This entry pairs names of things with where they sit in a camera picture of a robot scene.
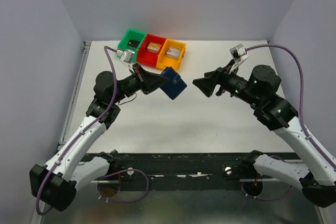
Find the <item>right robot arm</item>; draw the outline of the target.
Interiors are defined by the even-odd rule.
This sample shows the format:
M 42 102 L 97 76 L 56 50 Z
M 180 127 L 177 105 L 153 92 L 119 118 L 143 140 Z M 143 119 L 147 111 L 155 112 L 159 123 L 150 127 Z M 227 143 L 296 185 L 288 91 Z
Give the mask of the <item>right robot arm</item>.
M 281 78 L 272 67 L 255 66 L 248 80 L 229 73 L 228 67 L 219 67 L 192 83 L 207 97 L 211 97 L 215 87 L 219 86 L 217 96 L 227 91 L 249 104 L 257 120 L 282 138 L 305 163 L 305 167 L 300 168 L 260 151 L 252 151 L 233 173 L 249 178 L 257 175 L 273 177 L 298 188 L 318 207 L 325 208 L 335 203 L 335 168 L 328 164 L 332 156 L 318 152 L 322 146 L 318 142 L 311 143 L 304 135 L 298 111 L 276 94 Z

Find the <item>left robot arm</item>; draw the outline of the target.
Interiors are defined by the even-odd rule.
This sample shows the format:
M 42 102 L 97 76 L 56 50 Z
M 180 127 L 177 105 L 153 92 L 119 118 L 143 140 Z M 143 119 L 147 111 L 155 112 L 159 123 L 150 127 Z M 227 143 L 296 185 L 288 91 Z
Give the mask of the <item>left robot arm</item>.
M 169 82 L 167 77 L 146 71 L 138 63 L 131 67 L 130 73 L 122 80 L 116 79 L 113 70 L 99 73 L 93 88 L 93 101 L 78 129 L 44 165 L 36 164 L 31 168 L 31 193 L 36 197 L 39 215 L 44 214 L 39 209 L 40 201 L 58 211 L 64 211 L 74 200 L 80 185 L 98 177 L 112 179 L 116 175 L 115 164 L 101 157 L 95 157 L 85 165 L 84 175 L 74 172 L 88 149 L 116 120 L 120 113 L 118 102 L 137 91 L 150 94 Z

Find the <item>blue leather card holder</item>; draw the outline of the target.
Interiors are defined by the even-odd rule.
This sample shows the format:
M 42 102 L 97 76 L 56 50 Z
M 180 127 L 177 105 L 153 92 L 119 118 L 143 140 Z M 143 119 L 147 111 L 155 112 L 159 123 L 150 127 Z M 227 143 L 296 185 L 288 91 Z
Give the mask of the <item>blue leather card holder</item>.
M 166 67 L 161 76 L 168 78 L 169 81 L 162 85 L 160 89 L 171 100 L 175 100 L 187 88 L 185 81 L 172 67 Z

